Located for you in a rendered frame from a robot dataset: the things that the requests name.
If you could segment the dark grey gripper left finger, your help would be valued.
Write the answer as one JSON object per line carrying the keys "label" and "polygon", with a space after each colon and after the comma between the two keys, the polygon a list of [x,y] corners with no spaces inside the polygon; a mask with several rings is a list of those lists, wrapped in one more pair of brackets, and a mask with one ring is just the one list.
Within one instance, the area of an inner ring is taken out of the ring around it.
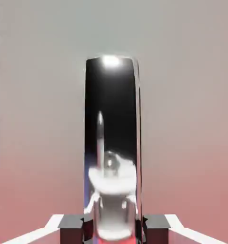
{"label": "dark grey gripper left finger", "polygon": [[2,244],[82,244],[84,215],[54,214],[42,228]]}

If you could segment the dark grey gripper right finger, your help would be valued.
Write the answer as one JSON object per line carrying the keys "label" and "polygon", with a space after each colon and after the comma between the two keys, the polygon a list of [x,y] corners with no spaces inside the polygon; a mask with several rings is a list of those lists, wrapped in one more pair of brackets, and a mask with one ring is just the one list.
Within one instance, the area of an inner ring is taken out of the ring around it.
{"label": "dark grey gripper right finger", "polygon": [[224,244],[223,241],[184,227],[175,214],[145,215],[142,244]]}

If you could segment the shiny curved metal handle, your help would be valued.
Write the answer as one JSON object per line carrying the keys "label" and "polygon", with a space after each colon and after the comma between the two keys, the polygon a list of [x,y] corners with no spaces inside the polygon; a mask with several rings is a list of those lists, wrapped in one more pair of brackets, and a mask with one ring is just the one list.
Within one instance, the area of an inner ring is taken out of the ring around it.
{"label": "shiny curved metal handle", "polygon": [[93,244],[142,244],[138,62],[102,54],[86,61],[84,224]]}

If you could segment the pale painted cabinet door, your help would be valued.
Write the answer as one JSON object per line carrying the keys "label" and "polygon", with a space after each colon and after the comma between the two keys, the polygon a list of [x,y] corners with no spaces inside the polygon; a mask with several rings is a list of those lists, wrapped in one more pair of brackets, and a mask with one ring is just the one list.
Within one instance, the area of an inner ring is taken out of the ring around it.
{"label": "pale painted cabinet door", "polygon": [[139,62],[144,213],[228,243],[228,0],[0,0],[0,242],[81,212],[99,53]]}

